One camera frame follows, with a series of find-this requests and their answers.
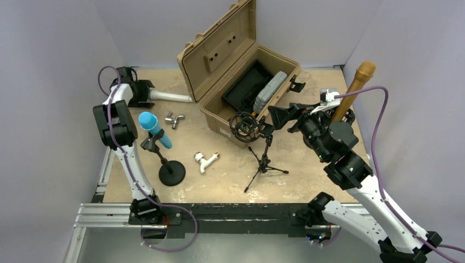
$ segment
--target gray wall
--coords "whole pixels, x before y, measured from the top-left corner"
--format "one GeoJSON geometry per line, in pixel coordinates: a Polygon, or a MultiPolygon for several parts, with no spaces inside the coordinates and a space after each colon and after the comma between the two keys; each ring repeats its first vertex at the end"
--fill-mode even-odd
{"type": "Polygon", "coordinates": [[[0,261],[62,262],[105,152],[97,72],[122,59],[90,0],[2,1],[0,25],[0,261]]]}
{"type": "MultiPolygon", "coordinates": [[[[185,43],[236,0],[94,0],[124,61],[178,67],[185,43]]],[[[304,67],[345,64],[381,0],[257,0],[257,44],[304,67]]]]}
{"type": "MultiPolygon", "coordinates": [[[[464,1],[383,1],[344,69],[349,84],[358,65],[371,60],[378,67],[369,84],[390,91],[376,143],[387,191],[421,226],[460,247],[464,40],[464,1]]],[[[382,92],[371,92],[355,102],[367,150],[382,101],[382,92]]],[[[443,262],[436,255],[430,261],[443,262]]]]}

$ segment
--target microphone stand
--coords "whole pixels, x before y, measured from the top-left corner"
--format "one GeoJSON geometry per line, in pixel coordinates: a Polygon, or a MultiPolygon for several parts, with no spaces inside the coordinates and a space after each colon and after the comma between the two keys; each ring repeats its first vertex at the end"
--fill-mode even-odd
{"type": "Polygon", "coordinates": [[[265,128],[264,128],[264,131],[263,131],[263,135],[261,135],[261,136],[265,137],[265,142],[266,142],[265,151],[262,154],[262,159],[258,159],[258,156],[255,154],[255,152],[252,150],[252,148],[250,146],[248,147],[249,151],[251,151],[252,154],[257,159],[258,169],[257,169],[257,172],[255,173],[255,175],[252,177],[252,180],[250,181],[250,183],[244,189],[244,193],[246,193],[248,191],[248,189],[249,189],[250,185],[252,184],[253,180],[255,179],[255,177],[257,177],[257,175],[259,173],[264,174],[264,173],[266,173],[267,171],[270,171],[270,170],[280,171],[280,172],[283,172],[284,174],[289,173],[289,171],[287,171],[287,170],[277,169],[277,168],[274,168],[274,167],[271,167],[271,166],[268,165],[269,163],[271,163],[271,160],[268,158],[268,148],[271,146],[271,143],[273,141],[273,135],[271,133],[274,131],[274,128],[273,127],[268,127],[266,125],[266,123],[263,123],[263,125],[265,125],[265,128]]]}
{"type": "Polygon", "coordinates": [[[158,155],[161,161],[160,171],[158,172],[158,177],[162,184],[166,186],[175,186],[179,185],[186,176],[186,168],[179,161],[168,161],[160,153],[160,147],[155,144],[155,142],[163,137],[165,130],[161,129],[157,135],[153,136],[151,133],[148,133],[149,136],[140,144],[142,149],[149,152],[154,152],[158,155]]]}

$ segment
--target open case lid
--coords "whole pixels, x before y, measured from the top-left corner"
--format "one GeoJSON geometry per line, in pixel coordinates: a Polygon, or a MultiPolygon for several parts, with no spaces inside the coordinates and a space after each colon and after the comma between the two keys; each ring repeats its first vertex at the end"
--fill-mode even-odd
{"type": "Polygon", "coordinates": [[[256,39],[255,0],[240,0],[178,55],[189,93],[195,102],[226,73],[256,39]]]}

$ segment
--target white pipe fitting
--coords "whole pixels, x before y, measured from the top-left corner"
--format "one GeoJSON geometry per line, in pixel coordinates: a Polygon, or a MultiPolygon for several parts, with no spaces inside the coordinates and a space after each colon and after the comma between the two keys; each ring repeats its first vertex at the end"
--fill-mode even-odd
{"type": "Polygon", "coordinates": [[[194,154],[194,159],[196,162],[200,163],[200,174],[204,174],[205,173],[205,169],[207,169],[207,167],[212,164],[214,161],[218,160],[218,157],[219,157],[219,153],[215,153],[214,155],[212,155],[212,157],[210,157],[210,159],[206,160],[204,157],[203,157],[203,154],[201,152],[198,152],[196,154],[194,154]]]}
{"type": "Polygon", "coordinates": [[[186,95],[171,94],[166,92],[159,92],[154,89],[150,90],[150,99],[151,100],[170,100],[170,101],[180,101],[180,102],[192,102],[192,98],[186,95]]]}

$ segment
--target round black base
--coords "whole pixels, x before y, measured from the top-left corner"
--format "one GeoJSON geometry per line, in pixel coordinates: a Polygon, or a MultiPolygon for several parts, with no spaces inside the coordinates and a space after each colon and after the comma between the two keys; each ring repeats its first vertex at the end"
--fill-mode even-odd
{"type": "Polygon", "coordinates": [[[173,173],[170,174],[168,169],[162,166],[158,173],[160,181],[166,186],[179,185],[186,176],[186,168],[184,168],[184,165],[178,161],[168,161],[168,163],[171,169],[173,169],[173,173]]]}

